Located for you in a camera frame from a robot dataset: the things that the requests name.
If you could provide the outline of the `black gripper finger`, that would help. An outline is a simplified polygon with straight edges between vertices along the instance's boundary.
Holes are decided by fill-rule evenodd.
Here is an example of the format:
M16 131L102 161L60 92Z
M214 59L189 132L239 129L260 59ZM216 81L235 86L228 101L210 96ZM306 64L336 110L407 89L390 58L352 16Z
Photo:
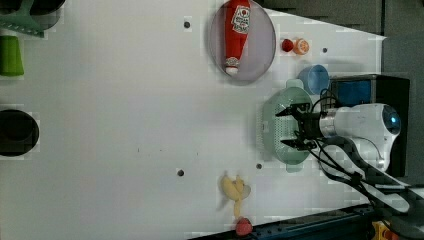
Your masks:
M309 147L306 143L304 143L304 142L302 142L301 140L298 140L298 139L282 140L282 143L291 147L291 148L297 149L297 150L308 150L309 149Z
M283 117L283 116L297 116L299 114L307 113L310 109L309 103L297 103L292 104L282 110L281 112L276 114L276 117Z

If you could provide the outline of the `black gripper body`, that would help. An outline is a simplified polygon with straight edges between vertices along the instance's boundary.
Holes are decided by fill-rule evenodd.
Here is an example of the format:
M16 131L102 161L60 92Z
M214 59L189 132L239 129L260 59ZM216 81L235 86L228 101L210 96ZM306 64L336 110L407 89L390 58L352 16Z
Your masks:
M317 147L316 140L322 137L319 126L321 114L305 112L296 106L293 117L298 123L298 130L295 132L295 148L298 150L315 149Z

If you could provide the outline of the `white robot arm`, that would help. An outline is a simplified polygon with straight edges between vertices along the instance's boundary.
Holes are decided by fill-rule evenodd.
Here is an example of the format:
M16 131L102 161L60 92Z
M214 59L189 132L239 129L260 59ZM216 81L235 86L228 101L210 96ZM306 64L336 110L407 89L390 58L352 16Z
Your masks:
M386 172L401 132L401 119L391 106L374 103L314 112L308 103L299 103L282 108L274 118L295 123L293 135L278 141L309 152L328 178L357 190L390 216L423 214L423 188Z

